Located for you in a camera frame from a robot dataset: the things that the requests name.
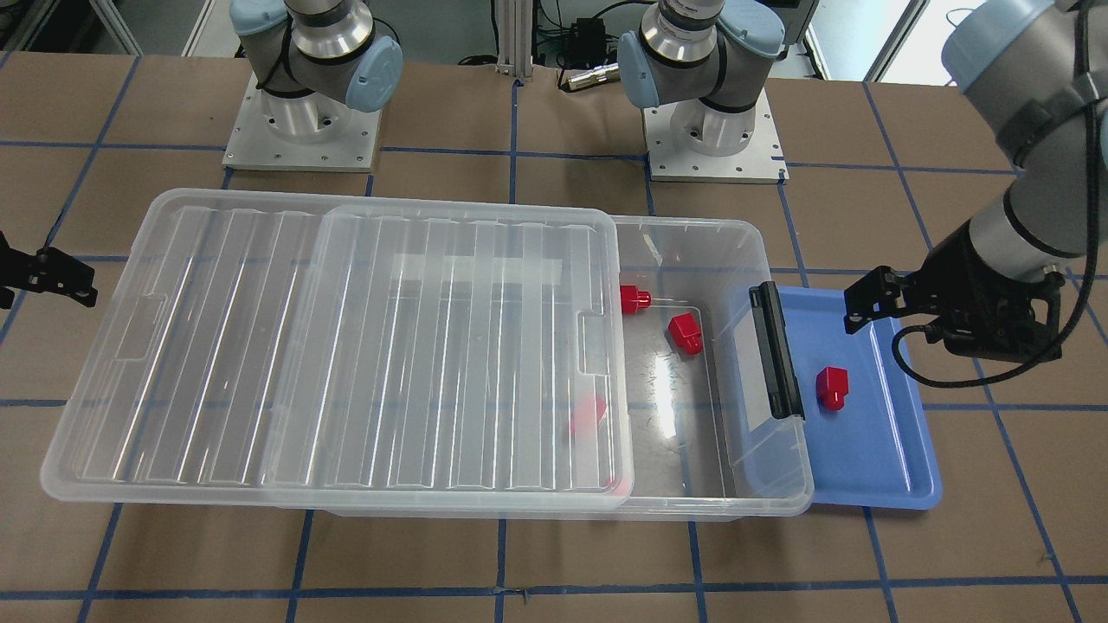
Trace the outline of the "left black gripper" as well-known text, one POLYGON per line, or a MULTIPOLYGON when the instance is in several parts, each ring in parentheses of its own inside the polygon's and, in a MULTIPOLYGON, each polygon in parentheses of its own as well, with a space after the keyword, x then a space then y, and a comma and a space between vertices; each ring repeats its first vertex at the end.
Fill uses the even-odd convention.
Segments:
POLYGON ((889 317, 927 314, 934 321, 955 312, 983 316, 1001 315, 1001 306, 1039 299, 1063 306, 1060 273, 1040 273, 1036 280, 1016 280, 1004 276, 981 259, 970 241, 970 226, 931 251, 919 270, 897 273, 878 266, 843 292, 844 331, 854 335, 866 324, 889 317))

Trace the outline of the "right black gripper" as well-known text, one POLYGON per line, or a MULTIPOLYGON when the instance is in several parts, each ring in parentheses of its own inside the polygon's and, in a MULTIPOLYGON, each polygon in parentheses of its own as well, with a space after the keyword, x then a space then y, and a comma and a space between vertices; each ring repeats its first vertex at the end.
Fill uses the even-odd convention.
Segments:
POLYGON ((86 308, 98 303, 96 272, 57 247, 45 246, 35 254, 14 249, 1 233, 1 309, 11 309, 17 292, 58 294, 86 308))

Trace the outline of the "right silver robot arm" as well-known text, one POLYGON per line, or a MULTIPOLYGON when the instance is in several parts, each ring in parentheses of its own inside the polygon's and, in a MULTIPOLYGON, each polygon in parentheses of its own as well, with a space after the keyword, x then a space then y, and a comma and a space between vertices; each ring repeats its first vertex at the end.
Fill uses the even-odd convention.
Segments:
POLYGON ((383 110, 403 74, 403 48, 365 1, 234 1, 229 19, 257 118, 285 146, 338 137, 348 119, 383 110))

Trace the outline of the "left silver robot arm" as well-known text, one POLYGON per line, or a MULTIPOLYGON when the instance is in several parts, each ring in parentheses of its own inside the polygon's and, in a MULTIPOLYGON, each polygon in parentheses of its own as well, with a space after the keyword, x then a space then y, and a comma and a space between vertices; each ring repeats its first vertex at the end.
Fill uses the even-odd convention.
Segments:
MULTIPOLYGON (((657 1, 616 59, 634 106, 678 103, 749 129, 783 44, 783 21, 757 1, 657 1)), ((1020 176, 917 270, 879 266, 848 287, 844 330, 926 314, 906 334, 948 353, 1055 360, 1087 303, 1063 317, 1060 269, 1092 268, 1105 241, 1105 3, 986 1, 941 58, 1020 176)))

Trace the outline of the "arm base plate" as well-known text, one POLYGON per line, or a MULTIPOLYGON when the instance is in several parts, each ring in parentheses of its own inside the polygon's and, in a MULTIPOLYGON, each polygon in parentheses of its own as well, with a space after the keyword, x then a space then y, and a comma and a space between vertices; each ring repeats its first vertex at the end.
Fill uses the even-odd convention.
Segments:
POLYGON ((321 94, 283 99, 250 75, 222 165, 254 172, 369 173, 380 111, 348 109, 321 94))
POLYGON ((653 180, 783 184, 790 180, 767 92, 740 113, 693 100, 642 110, 653 180))

